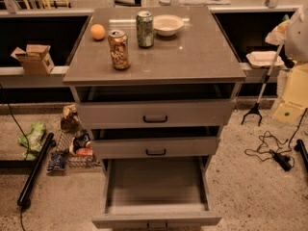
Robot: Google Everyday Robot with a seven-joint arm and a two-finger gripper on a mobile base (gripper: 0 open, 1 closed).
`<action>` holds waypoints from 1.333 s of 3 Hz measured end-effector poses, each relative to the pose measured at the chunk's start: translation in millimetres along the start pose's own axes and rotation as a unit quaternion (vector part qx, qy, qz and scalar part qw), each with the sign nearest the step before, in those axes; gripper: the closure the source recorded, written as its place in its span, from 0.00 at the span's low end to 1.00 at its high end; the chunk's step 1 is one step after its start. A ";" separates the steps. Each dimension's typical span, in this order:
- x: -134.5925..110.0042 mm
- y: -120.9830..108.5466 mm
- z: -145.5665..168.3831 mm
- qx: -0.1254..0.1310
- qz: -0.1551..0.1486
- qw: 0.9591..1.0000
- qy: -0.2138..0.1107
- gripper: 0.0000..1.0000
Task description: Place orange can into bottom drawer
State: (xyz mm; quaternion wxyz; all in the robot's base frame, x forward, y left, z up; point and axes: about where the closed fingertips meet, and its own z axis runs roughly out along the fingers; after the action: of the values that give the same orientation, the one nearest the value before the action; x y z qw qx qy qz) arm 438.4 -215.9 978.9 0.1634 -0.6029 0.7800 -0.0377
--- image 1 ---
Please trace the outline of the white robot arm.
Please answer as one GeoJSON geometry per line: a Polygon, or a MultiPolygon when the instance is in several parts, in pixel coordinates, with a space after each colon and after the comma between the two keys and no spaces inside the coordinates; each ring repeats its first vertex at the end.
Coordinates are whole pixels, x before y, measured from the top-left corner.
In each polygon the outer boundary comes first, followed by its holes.
{"type": "Polygon", "coordinates": [[[293,122],[308,108],[308,5],[301,5],[292,17],[278,24],[266,36],[269,44],[283,44],[285,55],[295,65],[286,74],[284,89],[272,117],[293,122]]]}

